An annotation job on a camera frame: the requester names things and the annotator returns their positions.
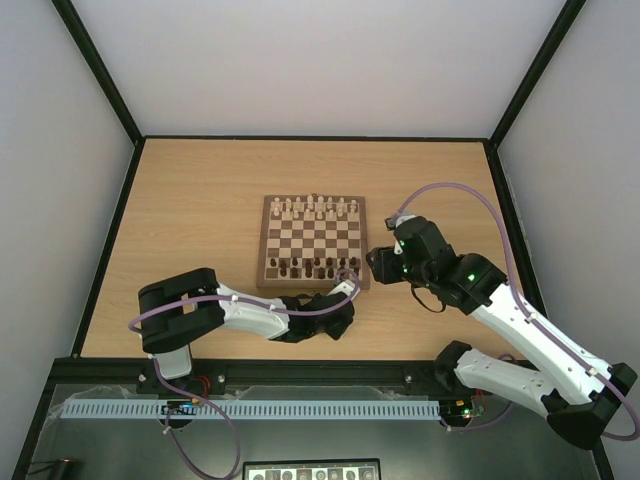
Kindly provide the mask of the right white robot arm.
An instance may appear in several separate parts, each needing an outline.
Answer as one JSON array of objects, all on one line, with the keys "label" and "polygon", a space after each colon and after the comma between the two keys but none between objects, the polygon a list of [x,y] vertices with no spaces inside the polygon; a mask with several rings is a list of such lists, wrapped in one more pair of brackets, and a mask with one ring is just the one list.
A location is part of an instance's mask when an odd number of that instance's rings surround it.
[{"label": "right white robot arm", "polygon": [[531,306],[507,276],[479,254],[458,255],[436,224],[395,214],[385,221],[395,243],[366,256],[381,284],[426,289],[488,326],[532,363],[527,369],[453,341],[436,359],[445,390],[485,390],[543,417],[563,440],[591,450],[638,379],[625,363],[609,364],[568,338]]}]

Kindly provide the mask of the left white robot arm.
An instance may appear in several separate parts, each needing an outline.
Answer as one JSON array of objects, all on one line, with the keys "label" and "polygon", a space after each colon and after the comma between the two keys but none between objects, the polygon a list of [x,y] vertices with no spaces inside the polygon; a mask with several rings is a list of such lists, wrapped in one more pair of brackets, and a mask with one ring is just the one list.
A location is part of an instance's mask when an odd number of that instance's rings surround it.
[{"label": "left white robot arm", "polygon": [[269,341],[299,343],[319,334],[337,340],[352,324],[359,278],[341,269],[326,294],[271,299],[238,292],[219,282],[210,268],[200,268],[142,288],[140,314],[128,328],[138,334],[143,351],[166,380],[192,372],[190,345],[216,329],[256,334]]}]

